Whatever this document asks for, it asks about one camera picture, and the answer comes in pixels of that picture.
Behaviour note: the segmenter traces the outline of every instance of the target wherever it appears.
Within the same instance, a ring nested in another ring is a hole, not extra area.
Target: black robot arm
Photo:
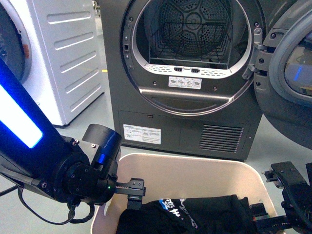
[[[82,140],[61,136],[0,59],[0,175],[19,186],[22,203],[23,189],[67,203],[72,223],[92,217],[73,220],[80,202],[93,213],[114,193],[127,194],[130,208],[139,208],[144,181],[117,182],[120,144],[117,132],[97,124]]]
[[[309,183],[312,181],[312,163],[306,165]],[[260,234],[273,234],[284,229],[293,228],[301,234],[312,234],[312,189],[291,162],[271,165],[263,173],[267,182],[273,182],[283,189],[282,207],[284,216],[255,220]]]

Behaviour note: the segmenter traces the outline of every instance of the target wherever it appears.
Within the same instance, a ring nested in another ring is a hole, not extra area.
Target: dryer door glass
[[[293,50],[285,66],[285,80],[294,91],[312,96],[312,33]]]

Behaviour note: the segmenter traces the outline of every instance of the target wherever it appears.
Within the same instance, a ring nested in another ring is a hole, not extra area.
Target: cable
[[[70,221],[70,223],[77,224],[77,223],[85,223],[85,222],[89,221],[94,216],[95,207],[94,207],[93,203],[88,203],[88,205],[90,206],[90,212],[89,212],[88,216],[86,216],[83,219],[73,219]]]
[[[51,221],[48,221],[44,218],[42,218],[39,214],[37,214],[35,211],[33,211],[27,204],[26,202],[24,201],[23,199],[23,190],[24,188],[22,187],[19,187],[19,200],[21,201],[21,203],[28,209],[30,210],[31,213],[33,213],[35,216],[37,216],[38,218],[40,218],[41,220],[47,222],[47,223],[50,223],[50,224],[54,224],[54,225],[64,225],[66,223],[69,223],[70,221],[72,221],[75,217],[75,211],[74,211],[74,208],[73,206],[69,206],[70,210],[69,210],[69,213],[68,213],[68,219],[62,223],[54,223],[54,222],[51,222]]]
[[[17,189],[17,188],[18,188],[18,185],[15,185],[15,186],[13,186],[13,187],[7,189],[7,190],[4,190],[4,191],[0,192],[0,196],[4,196],[4,195],[6,195],[6,194],[8,194],[8,193],[10,193],[10,192],[12,192],[12,191],[14,191],[14,190]]]

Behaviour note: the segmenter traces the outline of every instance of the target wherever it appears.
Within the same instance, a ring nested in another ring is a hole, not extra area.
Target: laundry basket
[[[121,158],[118,181],[145,180],[143,203],[165,198],[217,197],[236,194],[249,204],[263,202],[270,216],[275,209],[258,172],[237,161],[186,156],[129,154]],[[91,234],[115,234],[127,196],[115,194],[97,209]]]

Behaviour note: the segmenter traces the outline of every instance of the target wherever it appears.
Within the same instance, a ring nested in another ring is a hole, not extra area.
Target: instruction label
[[[201,79],[187,77],[169,77],[169,87],[201,89]]]
[[[124,124],[123,132],[125,140],[133,140],[157,145],[161,144],[161,129]]]

